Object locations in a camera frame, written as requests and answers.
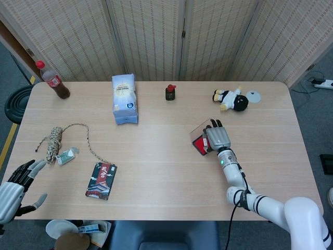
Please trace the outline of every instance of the wooden table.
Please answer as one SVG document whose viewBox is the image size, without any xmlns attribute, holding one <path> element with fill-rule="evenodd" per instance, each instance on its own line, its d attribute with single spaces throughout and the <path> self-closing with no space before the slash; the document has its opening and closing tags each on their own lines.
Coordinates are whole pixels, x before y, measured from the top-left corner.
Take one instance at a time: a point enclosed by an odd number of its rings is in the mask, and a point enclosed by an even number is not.
<svg viewBox="0 0 333 250">
<path fill-rule="evenodd" d="M 35 148 L 52 127 L 89 125 L 93 150 L 118 171 L 108 201 L 85 196 L 96 158 L 89 152 L 84 127 L 62 136 L 62 149 L 78 147 L 72 162 L 47 165 L 24 198 L 45 203 L 22 219 L 229 220 L 228 183 L 216 153 L 201 156 L 189 132 L 208 118 L 219 118 L 232 149 L 257 193 L 285 202 L 313 199 L 323 211 L 288 88 L 280 82 L 172 82 L 176 99 L 165 100 L 170 82 L 137 82 L 139 123 L 116 125 L 111 82 L 66 82 L 69 99 L 59 99 L 45 83 L 33 88 L 4 180 L 22 163 L 44 158 L 47 143 Z M 260 103 L 243 112 L 220 112 L 215 89 L 257 90 Z M 237 209 L 235 220 L 262 220 Z"/>
</svg>

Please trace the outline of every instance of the power strip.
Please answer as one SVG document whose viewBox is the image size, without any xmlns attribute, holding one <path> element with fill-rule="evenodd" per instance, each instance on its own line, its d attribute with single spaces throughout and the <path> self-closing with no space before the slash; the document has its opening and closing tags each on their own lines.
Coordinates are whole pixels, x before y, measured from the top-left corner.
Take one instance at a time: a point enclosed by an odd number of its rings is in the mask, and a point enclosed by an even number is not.
<svg viewBox="0 0 333 250">
<path fill-rule="evenodd" d="M 314 84 L 317 88 L 333 90 L 333 80 L 326 80 L 321 84 Z"/>
</svg>

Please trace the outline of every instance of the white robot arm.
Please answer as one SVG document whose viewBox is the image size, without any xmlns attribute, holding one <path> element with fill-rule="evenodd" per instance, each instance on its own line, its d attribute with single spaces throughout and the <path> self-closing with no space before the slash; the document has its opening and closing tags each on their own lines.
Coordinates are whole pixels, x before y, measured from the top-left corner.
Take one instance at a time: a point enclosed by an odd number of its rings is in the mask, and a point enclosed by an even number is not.
<svg viewBox="0 0 333 250">
<path fill-rule="evenodd" d="M 21 207 L 25 193 L 46 161 L 31 160 L 18 167 L 8 181 L 0 186 L 0 238 L 4 234 L 3 225 L 11 222 L 15 216 L 21 216 L 38 209 L 47 194 L 42 194 L 31 206 Z"/>
<path fill-rule="evenodd" d="M 331 235 L 317 204 L 306 197 L 294 197 L 285 204 L 265 195 L 256 194 L 247 184 L 245 174 L 237 162 L 230 140 L 219 120 L 211 120 L 203 137 L 210 147 L 207 152 L 217 151 L 217 157 L 231 187 L 227 200 L 246 210 L 266 218 L 290 233 L 292 250 L 324 250 L 331 244 Z"/>
</svg>

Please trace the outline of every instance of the woven screen panel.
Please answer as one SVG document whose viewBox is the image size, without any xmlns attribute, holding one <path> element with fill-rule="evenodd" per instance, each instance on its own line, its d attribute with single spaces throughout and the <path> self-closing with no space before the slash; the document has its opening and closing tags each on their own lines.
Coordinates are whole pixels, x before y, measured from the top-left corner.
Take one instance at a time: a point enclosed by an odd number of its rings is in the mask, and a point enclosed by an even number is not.
<svg viewBox="0 0 333 250">
<path fill-rule="evenodd" d="M 194 0 L 187 31 L 186 81 L 223 81 L 257 1 Z"/>
<path fill-rule="evenodd" d="M 123 73 L 100 1 L 1 0 L 65 81 L 110 81 Z"/>
<path fill-rule="evenodd" d="M 111 1 L 125 60 L 137 80 L 177 80 L 175 60 L 180 2 Z"/>
<path fill-rule="evenodd" d="M 249 32 L 231 79 L 289 83 L 333 39 L 333 2 L 264 1 Z"/>
</svg>

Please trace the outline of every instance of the floor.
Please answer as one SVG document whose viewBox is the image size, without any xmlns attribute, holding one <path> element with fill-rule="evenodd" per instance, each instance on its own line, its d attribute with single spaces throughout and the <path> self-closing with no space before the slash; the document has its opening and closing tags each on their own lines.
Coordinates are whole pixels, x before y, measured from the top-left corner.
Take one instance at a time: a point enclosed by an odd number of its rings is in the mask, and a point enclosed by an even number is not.
<svg viewBox="0 0 333 250">
<path fill-rule="evenodd" d="M 7 120 L 3 111 L 5 100 L 12 91 L 28 83 L 2 44 L 0 44 L 0 58 L 0 149 L 2 149 L 12 124 Z M 333 50 L 294 89 L 299 92 L 316 92 L 310 94 L 290 92 L 324 206 L 324 218 L 331 229 L 333 229 L 333 209 L 329 207 L 326 195 L 329 188 L 333 186 L 333 176 L 323 174 L 319 155 L 333 154 L 333 90 L 319 89 L 317 91 L 307 79 L 310 77 L 320 78 L 322 73 L 326 79 L 333 79 L 332 68 Z M 0 180 L 6 169 L 10 151 L 11 148 L 1 168 Z M 47 223 L 48 221 L 45 220 L 15 220 L 11 222 L 4 228 L 6 233 L 0 239 L 0 249 L 48 250 L 52 248 L 54 240 L 45 233 Z M 219 222 L 219 229 L 221 249 L 224 249 L 228 222 Z M 290 249 L 290 236 L 289 233 L 269 222 L 234 221 L 228 249 Z"/>
</svg>

